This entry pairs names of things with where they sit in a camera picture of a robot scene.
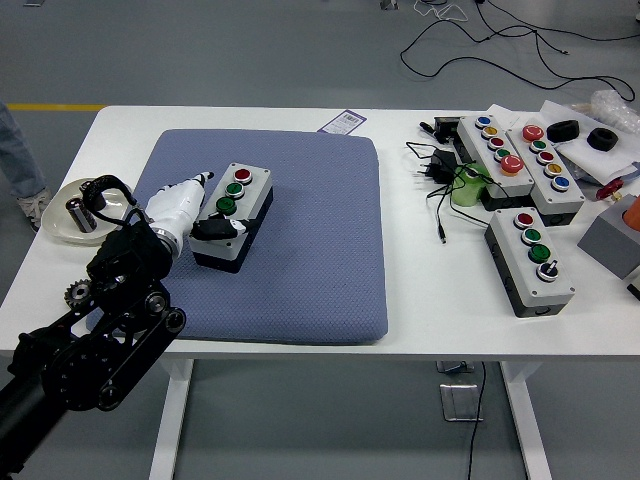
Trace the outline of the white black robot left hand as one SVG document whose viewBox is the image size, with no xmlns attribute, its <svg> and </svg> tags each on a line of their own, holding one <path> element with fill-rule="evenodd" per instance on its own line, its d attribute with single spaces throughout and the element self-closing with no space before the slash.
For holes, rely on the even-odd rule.
<svg viewBox="0 0 640 480">
<path fill-rule="evenodd" d="M 197 240 L 223 240 L 239 237 L 258 227 L 257 219 L 230 219 L 217 216 L 198 220 L 204 200 L 205 183 L 214 176 L 202 172 L 181 183 L 158 190 L 147 204 L 145 212 L 151 229 L 167 246 L 174 258 L 183 248 L 183 238 L 195 229 Z"/>
</svg>

